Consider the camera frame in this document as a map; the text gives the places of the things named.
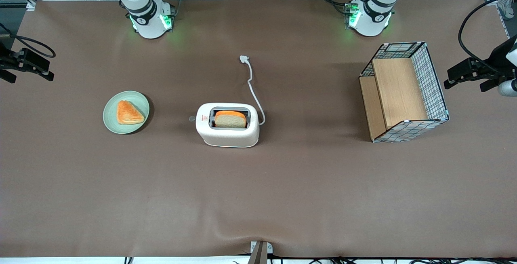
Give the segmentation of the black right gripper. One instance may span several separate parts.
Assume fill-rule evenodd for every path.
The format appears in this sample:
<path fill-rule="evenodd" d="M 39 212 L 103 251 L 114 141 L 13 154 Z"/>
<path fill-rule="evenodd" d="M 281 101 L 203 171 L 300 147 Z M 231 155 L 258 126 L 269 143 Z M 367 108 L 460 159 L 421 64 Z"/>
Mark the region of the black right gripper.
<path fill-rule="evenodd" d="M 9 50 L 0 42 L 1 71 L 18 70 L 38 74 L 48 81 L 54 80 L 54 74 L 49 70 L 50 62 L 33 50 L 22 47 L 18 52 Z"/>

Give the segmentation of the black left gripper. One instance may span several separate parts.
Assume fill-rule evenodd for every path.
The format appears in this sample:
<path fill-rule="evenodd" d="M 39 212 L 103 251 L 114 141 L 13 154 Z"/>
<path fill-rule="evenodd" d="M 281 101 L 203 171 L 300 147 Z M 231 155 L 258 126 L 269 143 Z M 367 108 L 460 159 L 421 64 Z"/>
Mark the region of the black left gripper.
<path fill-rule="evenodd" d="M 516 78 L 517 36 L 514 35 L 493 49 L 488 59 L 484 60 L 492 69 L 492 78 L 512 80 Z M 484 64 L 470 57 L 467 64 L 456 64 L 447 70 L 448 79 L 444 81 L 445 90 L 449 90 L 463 80 L 481 80 L 489 76 L 489 69 Z"/>

